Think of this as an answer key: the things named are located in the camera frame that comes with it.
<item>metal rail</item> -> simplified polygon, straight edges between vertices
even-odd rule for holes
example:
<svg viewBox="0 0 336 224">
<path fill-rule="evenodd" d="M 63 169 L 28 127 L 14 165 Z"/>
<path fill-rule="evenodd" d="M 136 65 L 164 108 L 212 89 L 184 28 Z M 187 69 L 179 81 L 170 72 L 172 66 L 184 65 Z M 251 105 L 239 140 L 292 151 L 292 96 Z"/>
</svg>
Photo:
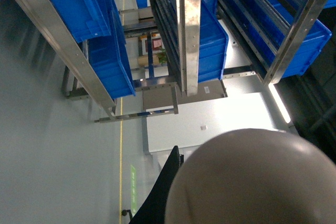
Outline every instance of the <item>metal rail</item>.
<svg viewBox="0 0 336 224">
<path fill-rule="evenodd" d="M 116 106 L 50 0 L 15 0 L 109 118 Z"/>
<path fill-rule="evenodd" d="M 201 0 L 150 0 L 177 84 L 197 94 Z"/>
<path fill-rule="evenodd" d="M 305 0 L 294 17 L 264 83 L 278 83 L 328 0 Z"/>
<path fill-rule="evenodd" d="M 258 48 L 250 40 L 250 38 L 246 34 L 244 27 L 239 23 L 236 15 L 234 14 L 234 12 L 232 12 L 230 6 L 226 3 L 225 0 L 218 0 L 218 13 L 220 17 L 225 19 L 228 24 L 233 23 L 236 26 L 236 28 L 230 28 L 232 30 L 236 30 L 235 33 L 239 33 L 238 37 L 243 37 L 245 39 L 245 43 L 248 43 L 254 55 L 247 54 L 247 56 L 253 63 L 253 66 L 256 69 L 258 76 L 261 77 L 263 83 L 269 84 L 278 83 L 280 81 L 327 1 L 328 0 L 295 0 L 294 3 L 300 3 L 298 11 L 295 12 L 295 8 L 293 6 L 288 6 L 289 2 L 287 0 L 280 0 L 280 2 L 287 8 L 287 10 L 289 10 L 292 14 L 295 14 L 293 22 L 288 29 L 288 32 L 284 33 L 283 31 L 285 38 L 283 39 L 281 45 L 276 51 L 275 59 L 270 65 L 266 64 Z M 247 16 L 248 19 L 251 18 L 251 15 L 249 15 L 246 10 L 244 12 L 244 15 Z M 258 26 L 256 26 L 254 23 L 252 23 L 252 25 L 255 28 L 258 28 Z M 269 42 L 269 39 L 265 39 L 265 33 L 263 33 L 262 29 L 256 30 L 266 43 Z"/>
</svg>

